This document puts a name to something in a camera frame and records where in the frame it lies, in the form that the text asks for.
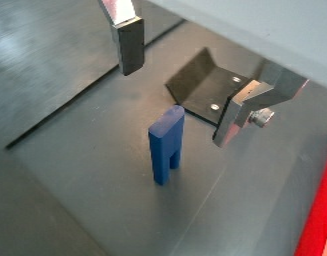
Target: red panel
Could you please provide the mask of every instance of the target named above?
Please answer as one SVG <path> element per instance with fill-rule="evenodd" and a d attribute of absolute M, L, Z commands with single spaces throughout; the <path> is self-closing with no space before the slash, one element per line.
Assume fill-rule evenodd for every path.
<path fill-rule="evenodd" d="M 322 256 L 327 241 L 327 167 L 320 184 L 296 256 Z"/>

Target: screw head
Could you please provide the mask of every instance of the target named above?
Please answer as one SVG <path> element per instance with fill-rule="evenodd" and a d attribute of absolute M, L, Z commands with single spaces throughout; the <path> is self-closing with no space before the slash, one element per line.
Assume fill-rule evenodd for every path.
<path fill-rule="evenodd" d="M 233 77 L 233 81 L 234 81 L 236 83 L 241 83 L 241 82 L 242 82 L 242 79 L 241 79 L 240 77 L 234 76 L 234 77 Z"/>
<path fill-rule="evenodd" d="M 212 109 L 213 109 L 214 111 L 218 111 L 218 110 L 221 109 L 221 107 L 220 107 L 217 104 L 212 104 Z"/>

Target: blue block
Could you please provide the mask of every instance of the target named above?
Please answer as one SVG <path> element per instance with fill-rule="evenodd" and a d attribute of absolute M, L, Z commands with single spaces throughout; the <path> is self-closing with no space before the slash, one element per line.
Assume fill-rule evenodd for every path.
<path fill-rule="evenodd" d="M 185 108 L 175 105 L 149 128 L 154 179 L 163 185 L 169 171 L 179 167 Z"/>

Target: bolt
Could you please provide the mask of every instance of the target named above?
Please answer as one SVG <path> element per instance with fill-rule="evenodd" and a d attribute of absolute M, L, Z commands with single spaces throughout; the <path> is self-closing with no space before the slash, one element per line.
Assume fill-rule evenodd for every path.
<path fill-rule="evenodd" d="M 217 104 L 212 104 L 212 109 L 213 109 L 214 111 L 218 111 L 218 110 L 221 109 L 221 107 L 220 107 Z"/>
<path fill-rule="evenodd" d="M 249 121 L 250 121 L 250 123 L 256 123 L 257 126 L 264 128 L 268 125 L 268 123 L 270 122 L 274 114 L 276 114 L 276 112 L 273 112 L 269 108 L 264 108 L 252 113 Z"/>
<path fill-rule="evenodd" d="M 236 76 L 236 77 L 233 77 L 233 81 L 234 81 L 236 83 L 241 83 L 241 82 L 242 82 L 242 79 Z"/>

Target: metal angle bracket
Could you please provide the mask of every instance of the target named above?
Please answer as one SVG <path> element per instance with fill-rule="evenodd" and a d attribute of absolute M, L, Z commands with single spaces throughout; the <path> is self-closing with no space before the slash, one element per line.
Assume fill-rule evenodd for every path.
<path fill-rule="evenodd" d="M 293 99 L 308 81 L 270 61 L 258 79 L 249 79 L 218 67 L 205 48 L 166 85 L 188 112 L 217 127 L 213 139 L 224 147 L 250 123 L 266 126 L 269 107 Z"/>

